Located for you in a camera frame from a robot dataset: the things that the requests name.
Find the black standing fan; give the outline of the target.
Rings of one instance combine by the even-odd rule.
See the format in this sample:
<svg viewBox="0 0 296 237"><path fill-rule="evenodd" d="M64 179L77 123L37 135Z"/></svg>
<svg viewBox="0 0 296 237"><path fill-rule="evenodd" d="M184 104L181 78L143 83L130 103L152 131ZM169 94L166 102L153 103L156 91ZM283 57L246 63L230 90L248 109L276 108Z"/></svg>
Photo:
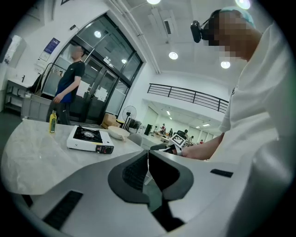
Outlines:
<svg viewBox="0 0 296 237"><path fill-rule="evenodd" d="M124 108L122 118L124 120L123 129L128 130L128 126L132 119L136 119L137 111L134 106L127 106Z"/></svg>

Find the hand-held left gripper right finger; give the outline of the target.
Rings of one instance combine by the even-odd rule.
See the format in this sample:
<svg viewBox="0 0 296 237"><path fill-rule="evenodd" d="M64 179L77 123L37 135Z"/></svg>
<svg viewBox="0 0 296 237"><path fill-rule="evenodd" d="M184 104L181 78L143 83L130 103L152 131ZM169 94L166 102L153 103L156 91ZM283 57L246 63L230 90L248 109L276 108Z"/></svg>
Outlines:
<svg viewBox="0 0 296 237"><path fill-rule="evenodd" d="M162 151L150 151L171 165L177 164L193 175L193 184L183 198L173 198L168 207L184 222L163 237L230 237L231 218L246 187L252 160L239 164L188 159Z"/></svg>

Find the yellow bottle with black cap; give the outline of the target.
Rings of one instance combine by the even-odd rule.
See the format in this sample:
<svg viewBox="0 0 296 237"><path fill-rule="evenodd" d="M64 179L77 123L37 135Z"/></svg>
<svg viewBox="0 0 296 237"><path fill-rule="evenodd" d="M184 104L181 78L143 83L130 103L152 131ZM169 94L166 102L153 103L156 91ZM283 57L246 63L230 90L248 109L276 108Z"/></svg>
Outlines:
<svg viewBox="0 0 296 237"><path fill-rule="evenodd" d="M57 121L56 111L53 110L51 115L50 115L50 118L49 118L49 133L50 134L55 133L56 121Z"/></svg>

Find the blue poster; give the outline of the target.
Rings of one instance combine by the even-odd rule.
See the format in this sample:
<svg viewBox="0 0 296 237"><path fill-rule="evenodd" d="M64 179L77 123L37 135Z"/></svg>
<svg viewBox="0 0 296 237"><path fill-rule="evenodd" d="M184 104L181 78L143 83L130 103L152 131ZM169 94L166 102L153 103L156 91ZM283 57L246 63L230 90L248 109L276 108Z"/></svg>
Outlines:
<svg viewBox="0 0 296 237"><path fill-rule="evenodd" d="M59 43L59 40L57 40L56 38L52 38L51 41L45 47L44 52L51 55L53 51L56 49L56 47L59 45Z"/></svg>

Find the person's right forearm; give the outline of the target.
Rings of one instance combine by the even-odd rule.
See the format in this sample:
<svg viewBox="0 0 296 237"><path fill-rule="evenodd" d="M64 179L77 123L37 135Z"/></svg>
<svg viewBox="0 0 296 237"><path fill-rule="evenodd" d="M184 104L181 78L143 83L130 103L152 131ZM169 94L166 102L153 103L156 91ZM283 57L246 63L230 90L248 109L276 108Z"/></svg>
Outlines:
<svg viewBox="0 0 296 237"><path fill-rule="evenodd" d="M209 160L222 142L223 137L224 133L203 144L185 147L182 150L182 156L196 160Z"/></svg>

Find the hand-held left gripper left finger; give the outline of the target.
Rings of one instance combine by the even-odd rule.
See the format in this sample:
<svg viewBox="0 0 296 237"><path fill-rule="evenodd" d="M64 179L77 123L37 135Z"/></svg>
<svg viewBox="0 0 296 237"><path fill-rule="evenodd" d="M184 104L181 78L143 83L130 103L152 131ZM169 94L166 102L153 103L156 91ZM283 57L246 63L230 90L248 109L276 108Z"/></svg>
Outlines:
<svg viewBox="0 0 296 237"><path fill-rule="evenodd" d="M160 237L166 231L142 192L147 170L145 151L87 165L42 195L31 211L70 237Z"/></svg>

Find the grey shell chair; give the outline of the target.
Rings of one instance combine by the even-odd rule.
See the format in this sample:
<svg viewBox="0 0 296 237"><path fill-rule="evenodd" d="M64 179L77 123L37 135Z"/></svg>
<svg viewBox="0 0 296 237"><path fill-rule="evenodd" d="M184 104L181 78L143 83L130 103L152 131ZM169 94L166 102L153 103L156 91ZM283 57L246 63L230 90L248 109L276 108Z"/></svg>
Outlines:
<svg viewBox="0 0 296 237"><path fill-rule="evenodd" d="M137 144L138 146L142 146L143 137L140 134L131 134L128 136L128 139Z"/></svg>

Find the ceiling air conditioner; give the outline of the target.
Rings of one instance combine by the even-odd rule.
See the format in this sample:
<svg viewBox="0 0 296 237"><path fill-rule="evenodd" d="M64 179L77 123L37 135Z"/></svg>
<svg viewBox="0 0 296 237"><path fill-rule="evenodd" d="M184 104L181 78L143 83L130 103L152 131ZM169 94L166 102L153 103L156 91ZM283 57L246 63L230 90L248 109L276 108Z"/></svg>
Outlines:
<svg viewBox="0 0 296 237"><path fill-rule="evenodd" d="M171 36L179 35L172 10L159 10L156 7L152 8L148 19L155 33L161 38L170 38Z"/></svg>

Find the grey marble table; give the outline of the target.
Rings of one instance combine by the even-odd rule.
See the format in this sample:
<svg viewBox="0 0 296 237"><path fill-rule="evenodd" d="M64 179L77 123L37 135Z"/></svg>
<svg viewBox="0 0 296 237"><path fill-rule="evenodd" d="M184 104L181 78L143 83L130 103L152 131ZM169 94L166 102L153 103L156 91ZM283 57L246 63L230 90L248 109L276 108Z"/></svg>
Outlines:
<svg viewBox="0 0 296 237"><path fill-rule="evenodd" d="M0 174L5 188L17 194L42 195L84 166L143 150L130 140L117 139L113 139L110 155L70 149L66 141L72 128L58 124L55 133L49 134L46 122L21 122L2 154Z"/></svg>

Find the metal shelf table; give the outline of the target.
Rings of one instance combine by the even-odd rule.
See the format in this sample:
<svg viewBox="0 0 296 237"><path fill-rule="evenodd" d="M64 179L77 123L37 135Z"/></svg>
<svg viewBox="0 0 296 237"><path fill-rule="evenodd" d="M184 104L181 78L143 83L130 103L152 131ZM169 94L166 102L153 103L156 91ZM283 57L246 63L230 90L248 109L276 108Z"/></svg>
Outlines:
<svg viewBox="0 0 296 237"><path fill-rule="evenodd" d="M31 88L31 85L24 83L25 75L21 79L9 78L7 79L4 109L21 113L25 93Z"/></svg>

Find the person's white shirt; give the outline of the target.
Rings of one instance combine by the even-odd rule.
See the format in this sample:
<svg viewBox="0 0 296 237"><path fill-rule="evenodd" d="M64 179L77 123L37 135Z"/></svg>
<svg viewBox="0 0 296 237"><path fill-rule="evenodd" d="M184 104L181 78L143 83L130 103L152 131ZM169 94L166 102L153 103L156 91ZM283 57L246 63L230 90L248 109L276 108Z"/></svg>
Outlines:
<svg viewBox="0 0 296 237"><path fill-rule="evenodd" d="M241 196L229 222L230 237L244 237L277 217L296 182L296 138L279 130L284 87L295 78L290 47L270 25L233 90L221 123L223 139L212 162L238 164L234 178Z"/></svg>

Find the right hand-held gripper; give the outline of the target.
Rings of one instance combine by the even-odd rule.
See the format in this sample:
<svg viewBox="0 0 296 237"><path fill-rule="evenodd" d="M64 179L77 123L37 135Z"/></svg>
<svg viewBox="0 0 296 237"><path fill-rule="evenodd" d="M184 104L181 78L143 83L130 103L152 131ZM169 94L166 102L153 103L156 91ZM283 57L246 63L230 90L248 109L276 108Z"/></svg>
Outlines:
<svg viewBox="0 0 296 237"><path fill-rule="evenodd" d="M163 151L166 153L175 153L177 155L181 155L182 154L182 150L183 150L183 146L186 142L186 140L184 138L182 138L180 135L178 135L177 133L175 133L171 138L170 141L173 143L173 145L170 145L166 148L163 149L159 149L159 151Z"/></svg>

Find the black framed glass doors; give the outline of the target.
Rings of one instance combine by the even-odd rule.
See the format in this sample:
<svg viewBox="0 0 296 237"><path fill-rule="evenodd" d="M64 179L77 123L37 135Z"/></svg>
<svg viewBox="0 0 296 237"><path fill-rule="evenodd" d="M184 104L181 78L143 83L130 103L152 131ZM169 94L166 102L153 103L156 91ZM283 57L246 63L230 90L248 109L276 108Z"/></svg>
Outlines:
<svg viewBox="0 0 296 237"><path fill-rule="evenodd" d="M69 109L70 119L101 124L105 113L119 114L143 62L119 27L104 14L78 31L48 65L41 87L42 97L54 98L77 46L86 51L82 57L85 72Z"/></svg>

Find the grey cabinet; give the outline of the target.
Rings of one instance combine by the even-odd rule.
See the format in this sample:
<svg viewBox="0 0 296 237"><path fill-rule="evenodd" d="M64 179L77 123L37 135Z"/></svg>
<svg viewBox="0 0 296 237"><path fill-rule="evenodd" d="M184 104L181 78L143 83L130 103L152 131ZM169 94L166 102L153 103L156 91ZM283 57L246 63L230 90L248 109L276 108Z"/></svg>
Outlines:
<svg viewBox="0 0 296 237"><path fill-rule="evenodd" d="M26 92L21 107L21 119L46 121L51 100Z"/></svg>

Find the cream frying pan wooden handle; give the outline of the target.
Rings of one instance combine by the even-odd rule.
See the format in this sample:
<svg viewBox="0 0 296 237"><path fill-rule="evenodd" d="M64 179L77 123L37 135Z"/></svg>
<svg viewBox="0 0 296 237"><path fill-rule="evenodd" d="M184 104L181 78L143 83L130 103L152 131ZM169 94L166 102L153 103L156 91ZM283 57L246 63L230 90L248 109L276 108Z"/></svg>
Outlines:
<svg viewBox="0 0 296 237"><path fill-rule="evenodd" d="M122 141L126 141L128 136L130 135L128 131L116 126L109 126L108 133L112 138Z"/></svg>

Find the black railing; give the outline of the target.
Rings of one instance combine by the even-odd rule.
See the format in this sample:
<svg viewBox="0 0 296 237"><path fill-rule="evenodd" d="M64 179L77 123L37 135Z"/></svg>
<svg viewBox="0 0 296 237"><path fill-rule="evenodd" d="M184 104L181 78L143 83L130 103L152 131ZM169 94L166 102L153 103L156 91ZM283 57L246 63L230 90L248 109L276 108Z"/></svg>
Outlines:
<svg viewBox="0 0 296 237"><path fill-rule="evenodd" d="M229 104L228 100L224 100L210 94L182 87L175 87L155 83L149 84L147 93L190 102L192 104L204 106L206 108L221 113L226 112L226 109Z"/></svg>

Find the large cardboard box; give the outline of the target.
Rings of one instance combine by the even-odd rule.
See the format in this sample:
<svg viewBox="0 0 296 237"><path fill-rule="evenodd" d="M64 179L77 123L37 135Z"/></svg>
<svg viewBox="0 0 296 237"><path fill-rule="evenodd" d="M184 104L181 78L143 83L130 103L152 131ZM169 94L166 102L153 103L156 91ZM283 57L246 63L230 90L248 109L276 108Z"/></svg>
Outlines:
<svg viewBox="0 0 296 237"><path fill-rule="evenodd" d="M108 129L109 126L119 127L120 124L117 121L111 121L111 120L104 120L101 124L101 126L104 129Z"/></svg>

